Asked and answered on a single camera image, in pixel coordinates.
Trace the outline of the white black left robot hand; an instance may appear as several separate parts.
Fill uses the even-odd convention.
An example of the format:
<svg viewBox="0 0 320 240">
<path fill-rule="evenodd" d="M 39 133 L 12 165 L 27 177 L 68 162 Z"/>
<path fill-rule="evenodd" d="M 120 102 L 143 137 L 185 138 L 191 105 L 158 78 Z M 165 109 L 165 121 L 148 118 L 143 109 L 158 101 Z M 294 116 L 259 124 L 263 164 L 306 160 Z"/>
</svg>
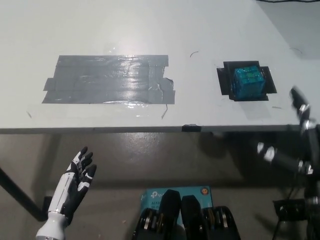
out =
<svg viewBox="0 0 320 240">
<path fill-rule="evenodd" d="M 48 218 L 59 216 L 72 220 L 73 215 L 88 192 L 97 170 L 93 153 L 85 146 L 62 174 L 48 208 Z"/>
</svg>

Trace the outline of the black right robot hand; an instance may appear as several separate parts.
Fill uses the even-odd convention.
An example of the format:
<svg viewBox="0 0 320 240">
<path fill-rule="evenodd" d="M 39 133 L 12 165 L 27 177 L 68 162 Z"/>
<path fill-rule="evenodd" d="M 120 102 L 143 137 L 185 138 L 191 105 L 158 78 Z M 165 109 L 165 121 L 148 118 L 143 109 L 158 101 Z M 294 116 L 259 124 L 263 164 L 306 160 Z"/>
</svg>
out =
<svg viewBox="0 0 320 240">
<path fill-rule="evenodd" d="M 259 157 L 272 165 L 282 167 L 294 173 L 315 176 L 320 170 L 320 143 L 317 123 L 310 117 L 311 106 L 297 87 L 291 88 L 290 97 L 299 120 L 305 157 L 301 160 L 293 159 L 274 146 L 263 142 L 258 142 L 255 145 L 255 150 Z"/>
</svg>

